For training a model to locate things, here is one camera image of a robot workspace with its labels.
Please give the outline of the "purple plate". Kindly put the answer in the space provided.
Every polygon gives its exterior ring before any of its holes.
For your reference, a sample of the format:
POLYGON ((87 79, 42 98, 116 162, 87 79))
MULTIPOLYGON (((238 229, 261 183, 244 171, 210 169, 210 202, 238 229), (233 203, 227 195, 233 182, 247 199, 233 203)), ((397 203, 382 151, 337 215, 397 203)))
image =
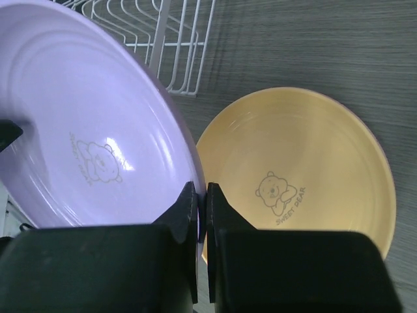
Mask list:
POLYGON ((37 228, 148 224, 193 182, 192 135, 168 92, 125 46, 51 1, 1 2, 1 120, 23 134, 1 181, 37 228))

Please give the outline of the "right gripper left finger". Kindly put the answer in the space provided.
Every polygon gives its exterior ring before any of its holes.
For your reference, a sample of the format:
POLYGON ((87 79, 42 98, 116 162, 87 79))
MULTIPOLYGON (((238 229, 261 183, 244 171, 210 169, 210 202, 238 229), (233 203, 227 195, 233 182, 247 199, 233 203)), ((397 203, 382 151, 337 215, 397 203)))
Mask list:
POLYGON ((26 230, 1 253, 2 312, 191 312, 197 194, 150 224, 26 230))

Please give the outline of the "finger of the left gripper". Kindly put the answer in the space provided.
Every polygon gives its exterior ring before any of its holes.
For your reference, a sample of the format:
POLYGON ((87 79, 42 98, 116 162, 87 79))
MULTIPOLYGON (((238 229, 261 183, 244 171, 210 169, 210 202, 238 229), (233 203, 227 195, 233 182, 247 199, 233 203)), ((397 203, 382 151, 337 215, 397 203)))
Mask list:
POLYGON ((16 123, 8 119, 0 120, 0 152, 23 134, 23 130, 16 123))

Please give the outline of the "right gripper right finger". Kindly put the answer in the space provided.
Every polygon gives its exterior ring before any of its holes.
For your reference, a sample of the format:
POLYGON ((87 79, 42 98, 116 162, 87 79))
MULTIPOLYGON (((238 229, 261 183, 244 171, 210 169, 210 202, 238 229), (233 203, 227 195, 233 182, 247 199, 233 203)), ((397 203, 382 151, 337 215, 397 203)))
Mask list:
POLYGON ((378 248, 354 231, 258 230, 207 190, 207 270, 217 312, 401 312, 378 248))

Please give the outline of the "pink plate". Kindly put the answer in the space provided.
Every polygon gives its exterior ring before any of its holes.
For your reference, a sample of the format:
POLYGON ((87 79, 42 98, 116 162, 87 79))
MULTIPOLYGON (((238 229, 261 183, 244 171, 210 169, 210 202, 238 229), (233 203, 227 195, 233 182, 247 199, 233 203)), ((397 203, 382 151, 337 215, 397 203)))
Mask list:
POLYGON ((353 114, 367 129, 367 131, 372 135, 373 139, 376 141, 379 150, 384 155, 384 159, 387 162, 388 165, 390 165, 390 161, 388 158, 388 155, 386 154, 386 149, 384 147, 384 142, 380 136, 380 134, 377 132, 377 129, 375 128, 375 125, 370 123, 367 119, 364 119, 358 112, 356 112, 354 109, 346 106, 346 109, 349 113, 353 114))

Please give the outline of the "orange plate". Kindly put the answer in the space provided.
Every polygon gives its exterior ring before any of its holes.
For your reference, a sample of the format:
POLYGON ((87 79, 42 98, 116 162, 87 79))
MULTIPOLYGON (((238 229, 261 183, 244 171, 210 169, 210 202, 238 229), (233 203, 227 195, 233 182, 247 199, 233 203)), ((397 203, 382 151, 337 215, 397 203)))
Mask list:
POLYGON ((358 231, 388 255, 389 163, 368 127, 330 97, 296 87, 251 93, 211 121, 197 150, 206 181, 254 227, 358 231))

